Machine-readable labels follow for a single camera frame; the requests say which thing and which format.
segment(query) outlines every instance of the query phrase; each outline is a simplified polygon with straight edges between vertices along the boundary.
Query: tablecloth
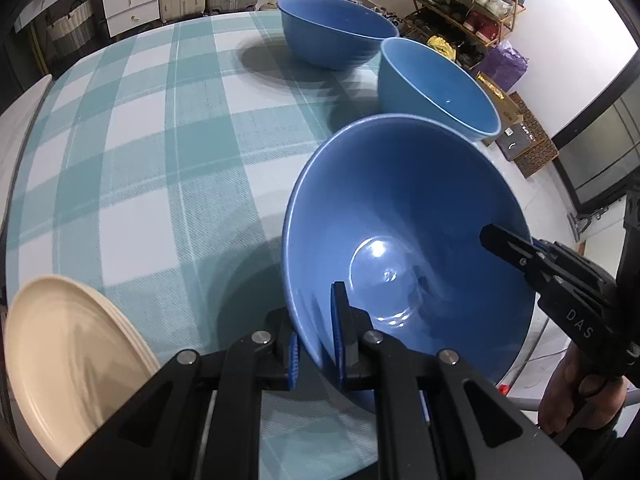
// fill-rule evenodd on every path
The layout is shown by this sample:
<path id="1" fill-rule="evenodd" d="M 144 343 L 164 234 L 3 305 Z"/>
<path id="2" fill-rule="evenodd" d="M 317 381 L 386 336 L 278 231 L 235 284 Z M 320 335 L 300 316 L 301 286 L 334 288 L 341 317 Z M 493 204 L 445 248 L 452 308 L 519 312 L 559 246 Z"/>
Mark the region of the tablecloth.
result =
<path id="1" fill-rule="evenodd" d="M 328 136 L 376 109 L 378 61 L 349 73 L 292 56 L 280 15 L 144 32 L 56 81 L 17 175 L 11 299 L 54 272 L 105 294 L 162 362 L 209 352 L 284 305 L 290 191 Z M 319 375 L 265 394 L 261 479 L 343 478 L 376 459 L 374 417 Z"/>

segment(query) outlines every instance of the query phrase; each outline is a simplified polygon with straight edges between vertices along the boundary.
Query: dark blue bowl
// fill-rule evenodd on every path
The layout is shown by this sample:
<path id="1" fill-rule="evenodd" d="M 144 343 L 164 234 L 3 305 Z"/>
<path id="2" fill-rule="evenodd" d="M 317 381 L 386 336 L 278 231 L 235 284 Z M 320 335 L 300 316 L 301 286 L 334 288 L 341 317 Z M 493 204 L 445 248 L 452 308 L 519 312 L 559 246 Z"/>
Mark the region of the dark blue bowl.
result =
<path id="1" fill-rule="evenodd" d="M 398 35 L 389 20 L 349 0 L 278 0 L 278 8 L 293 53 L 333 70 L 366 63 Z"/>
<path id="2" fill-rule="evenodd" d="M 511 189 L 460 134 L 417 116 L 368 117 L 340 130 L 298 177 L 283 230 L 287 306 L 331 376 L 330 287 L 409 348 L 460 352 L 494 383 L 527 334 L 534 291 L 485 250 L 490 222 L 530 239 Z M 372 410 L 372 396 L 357 401 Z"/>
<path id="3" fill-rule="evenodd" d="M 378 95 L 383 112 L 427 117 L 469 140 L 500 133 L 498 112 L 478 83 L 458 65 L 416 41 L 384 41 Z"/>

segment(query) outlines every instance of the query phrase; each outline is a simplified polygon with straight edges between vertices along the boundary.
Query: bowl rim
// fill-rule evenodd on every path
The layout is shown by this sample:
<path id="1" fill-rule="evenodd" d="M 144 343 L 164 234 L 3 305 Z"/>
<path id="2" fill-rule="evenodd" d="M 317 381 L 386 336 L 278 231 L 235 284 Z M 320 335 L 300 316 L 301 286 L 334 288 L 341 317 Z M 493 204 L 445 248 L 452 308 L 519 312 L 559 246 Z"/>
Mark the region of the bowl rim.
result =
<path id="1" fill-rule="evenodd" d="M 400 31 L 398 30 L 398 28 L 393 23 L 391 23 L 388 19 L 386 19 L 384 16 L 382 16 L 381 14 L 379 14 L 379 13 L 377 13 L 377 12 L 375 12 L 375 11 L 365 7 L 365 6 L 359 5 L 356 2 L 352 2 L 351 0 L 338 0 L 338 1 L 345 2 L 345 3 L 351 4 L 351 5 L 355 5 L 357 7 L 361 7 L 367 13 L 374 14 L 375 16 L 379 17 L 380 19 L 385 20 L 391 27 L 393 27 L 396 30 L 396 34 L 394 36 L 384 36 L 383 38 L 380 38 L 378 36 L 367 36 L 365 34 L 358 34 L 357 32 L 350 32 L 348 30 L 343 30 L 341 28 L 330 27 L 329 25 L 324 25 L 323 23 L 314 22 L 313 20 L 310 20 L 308 18 L 304 18 L 302 16 L 294 14 L 290 10 L 283 9 L 280 6 L 280 2 L 281 1 L 282 0 L 277 0 L 276 1 L 276 5 L 278 6 L 278 10 L 280 12 L 283 12 L 287 16 L 291 16 L 293 18 L 297 18 L 297 19 L 302 20 L 302 21 L 307 22 L 307 23 L 312 23 L 313 25 L 317 25 L 318 27 L 326 28 L 328 30 L 334 30 L 335 32 L 341 32 L 343 34 L 349 34 L 350 36 L 355 36 L 356 38 L 364 38 L 366 40 L 378 40 L 378 41 L 392 40 L 393 38 L 397 38 L 400 35 Z"/>
<path id="2" fill-rule="evenodd" d="M 427 94 L 425 94 L 422 90 L 420 90 L 416 85 L 414 85 L 411 81 L 409 81 L 404 74 L 402 74 L 395 66 L 394 63 L 392 63 L 392 61 L 389 59 L 389 56 L 386 54 L 385 51 L 385 43 L 389 42 L 389 41 L 395 41 L 396 43 L 398 41 L 402 41 L 407 42 L 410 41 L 412 43 L 415 43 L 416 45 L 419 45 L 420 47 L 433 52 L 434 54 L 437 54 L 438 56 L 442 56 L 443 59 L 445 59 L 447 62 L 451 63 L 457 70 L 460 70 L 460 72 L 463 73 L 463 75 L 465 75 L 467 78 L 469 78 L 479 89 L 479 91 L 482 92 L 482 95 L 484 96 L 484 98 L 487 100 L 487 102 L 491 105 L 491 108 L 494 110 L 495 113 L 495 117 L 497 119 L 497 123 L 498 125 L 496 126 L 495 130 L 492 132 L 485 132 L 482 130 L 479 130 L 478 128 L 471 126 L 471 124 L 467 124 L 464 121 L 461 121 L 459 118 L 457 118 L 455 115 L 450 114 L 449 112 L 447 112 L 444 108 L 442 108 L 439 104 L 437 104 L 433 99 L 431 99 Z M 386 38 L 386 40 L 384 40 L 382 42 L 382 45 L 380 45 L 380 53 L 381 56 L 386 60 L 386 62 L 389 63 L 389 65 L 396 71 L 396 73 L 402 78 L 404 79 L 404 81 L 411 87 L 413 88 L 416 92 L 418 92 L 418 94 L 420 94 L 422 97 L 424 97 L 425 99 L 427 99 L 427 101 L 429 101 L 431 104 L 433 104 L 438 110 L 442 111 L 444 114 L 447 114 L 449 117 L 451 117 L 453 120 L 455 120 L 457 123 L 462 124 L 464 127 L 469 128 L 470 130 L 474 131 L 475 133 L 477 133 L 480 136 L 483 137 L 495 137 L 496 135 L 498 135 L 500 133 L 500 129 L 501 129 L 501 124 L 502 121 L 500 120 L 500 114 L 498 113 L 497 108 L 494 105 L 494 102 L 491 101 L 491 99 L 489 99 L 489 96 L 487 94 L 484 93 L 484 90 L 482 90 L 482 88 L 480 87 L 480 85 L 476 82 L 475 79 L 473 79 L 464 69 L 460 68 L 458 65 L 456 65 L 452 60 L 448 59 L 447 57 L 444 57 L 442 54 L 436 52 L 435 50 L 433 50 L 432 48 L 428 47 L 427 45 L 424 45 L 422 43 L 419 43 L 418 41 L 414 41 L 414 40 L 409 40 L 407 38 L 398 38 L 397 36 L 395 38 Z"/>
<path id="3" fill-rule="evenodd" d="M 296 333 L 298 334 L 298 336 L 300 337 L 300 339 L 302 339 L 302 344 L 304 345 L 306 351 L 308 352 L 309 356 L 311 357 L 312 361 L 316 364 L 316 366 L 318 368 L 320 368 L 322 370 L 322 373 L 326 373 L 327 370 L 322 366 L 322 350 L 319 349 L 318 350 L 316 348 L 310 348 L 310 341 L 312 341 L 313 338 L 318 339 L 319 341 L 319 345 L 320 347 L 322 346 L 322 341 L 320 340 L 320 338 L 318 337 L 317 334 L 312 334 L 313 337 L 309 337 L 309 332 L 306 330 L 305 327 L 303 327 L 302 325 L 300 325 L 300 322 L 298 320 L 298 316 L 294 316 L 293 313 L 295 312 L 297 314 L 297 306 L 296 306 L 296 302 L 294 301 L 294 297 L 293 297 L 293 291 L 292 291 L 292 287 L 291 287 L 291 282 L 289 279 L 289 269 L 290 269 L 290 261 L 289 261 L 289 245 L 290 245 L 290 237 L 289 237 L 289 232 L 291 229 L 291 218 L 292 218 L 292 210 L 294 208 L 295 203 L 298 201 L 298 195 L 300 193 L 300 187 L 302 186 L 303 181 L 306 179 L 306 176 L 311 168 L 311 166 L 313 165 L 313 163 L 315 162 L 315 160 L 321 155 L 322 152 L 324 152 L 324 150 L 326 150 L 328 148 L 329 145 L 331 145 L 333 142 L 335 142 L 335 139 L 338 139 L 339 137 L 345 135 L 348 131 L 354 129 L 357 126 L 360 126 L 361 124 L 364 123 L 368 123 L 371 121 L 388 121 L 388 120 L 394 120 L 394 119 L 403 119 L 403 120 L 411 120 L 411 121 L 420 121 L 423 123 L 428 123 L 431 124 L 433 126 L 436 126 L 438 128 L 441 128 L 443 130 L 445 130 L 446 132 L 449 132 L 450 134 L 453 134 L 456 137 L 459 137 L 460 140 L 463 140 L 465 142 L 465 144 L 468 144 L 468 147 L 470 149 L 473 150 L 477 150 L 476 146 L 470 142 L 463 134 L 457 132 L 455 129 L 451 128 L 450 126 L 447 126 L 446 124 L 443 124 L 441 122 L 435 121 L 433 119 L 430 118 L 426 118 L 426 117 L 421 117 L 415 114 L 403 114 L 403 113 L 387 113 L 387 114 L 377 114 L 377 115 L 372 115 L 372 116 L 368 116 L 368 117 L 364 117 L 361 119 L 358 119 L 357 121 L 353 121 L 353 123 L 347 124 L 346 126 L 344 126 L 343 128 L 341 128 L 340 130 L 338 130 L 338 132 L 336 132 L 333 136 L 329 137 L 324 143 L 322 143 L 321 146 L 319 146 L 315 152 L 313 152 L 313 154 L 311 155 L 311 157 L 309 157 L 309 160 L 305 163 L 304 167 L 302 168 L 302 171 L 300 172 L 300 174 L 298 175 L 298 179 L 296 180 L 296 183 L 293 187 L 293 190 L 291 191 L 291 195 L 289 197 L 289 202 L 287 203 L 287 209 L 285 211 L 285 217 L 284 217 L 284 225 L 282 227 L 282 252 L 281 252 L 281 258 L 282 258 L 282 283 L 283 283 L 283 288 L 284 288 L 284 295 L 285 295 L 285 303 L 286 303 L 286 307 L 287 307 L 287 312 L 289 313 L 289 317 L 295 327 Z M 516 199 L 513 190 L 511 189 L 511 186 L 507 183 L 507 181 L 504 179 L 504 177 L 502 176 L 502 174 L 500 173 L 500 171 L 498 170 L 498 168 L 495 167 L 495 165 L 492 163 L 492 161 L 490 161 L 486 156 L 484 156 L 481 152 L 478 153 L 479 156 L 482 157 L 482 159 L 484 159 L 486 165 L 488 168 L 491 168 L 489 171 L 493 171 L 494 174 L 496 176 L 498 176 L 503 182 L 504 185 L 506 186 L 506 189 L 510 192 L 509 197 L 511 200 L 511 203 L 514 205 L 515 208 L 517 208 L 518 211 L 520 211 L 520 215 L 522 216 L 522 220 L 524 222 L 524 226 L 525 229 L 527 230 L 527 236 L 525 238 L 531 240 L 531 231 L 529 229 L 529 225 L 527 224 L 527 220 L 524 216 L 524 212 L 522 211 L 522 208 L 520 206 L 520 203 L 518 202 L 518 200 Z M 530 306 L 530 310 L 531 310 L 531 315 L 533 315 L 533 310 L 534 310 L 534 297 L 532 296 L 533 301 L 531 303 Z M 522 336 L 522 341 L 520 343 L 520 346 L 522 346 L 524 344 L 524 339 L 527 336 L 527 332 L 528 332 L 528 327 L 527 330 L 525 331 L 525 333 Z"/>

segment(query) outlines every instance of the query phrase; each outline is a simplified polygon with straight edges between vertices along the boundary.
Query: plate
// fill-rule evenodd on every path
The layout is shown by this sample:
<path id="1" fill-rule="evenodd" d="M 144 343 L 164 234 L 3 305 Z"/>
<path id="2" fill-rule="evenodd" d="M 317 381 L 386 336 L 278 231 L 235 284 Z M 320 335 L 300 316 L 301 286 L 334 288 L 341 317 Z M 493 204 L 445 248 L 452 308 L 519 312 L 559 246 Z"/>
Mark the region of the plate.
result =
<path id="1" fill-rule="evenodd" d="M 160 368 L 111 301 L 63 276 L 18 291 L 4 344 L 22 416 L 59 466 Z"/>

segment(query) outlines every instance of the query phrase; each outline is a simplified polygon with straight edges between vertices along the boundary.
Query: screw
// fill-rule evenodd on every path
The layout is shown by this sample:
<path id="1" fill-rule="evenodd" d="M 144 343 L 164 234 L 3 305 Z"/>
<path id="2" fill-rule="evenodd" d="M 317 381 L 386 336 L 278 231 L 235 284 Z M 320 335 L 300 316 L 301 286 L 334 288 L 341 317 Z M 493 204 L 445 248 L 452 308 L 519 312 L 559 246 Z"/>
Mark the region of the screw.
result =
<path id="1" fill-rule="evenodd" d="M 258 330 L 251 334 L 251 340 L 258 345 L 266 345 L 271 341 L 271 334 L 266 330 Z"/>
<path id="2" fill-rule="evenodd" d="M 384 339 L 384 336 L 377 330 L 367 330 L 364 333 L 364 336 L 362 336 L 362 338 L 367 343 L 371 343 L 372 345 L 377 345 Z"/>
<path id="3" fill-rule="evenodd" d="M 177 359 L 181 365 L 192 365 L 197 357 L 198 355 L 193 350 L 183 350 L 178 354 Z"/>
<path id="4" fill-rule="evenodd" d="M 446 365 L 454 365 L 458 361 L 460 361 L 460 356 L 455 350 L 447 348 L 438 352 L 438 359 L 440 359 Z"/>

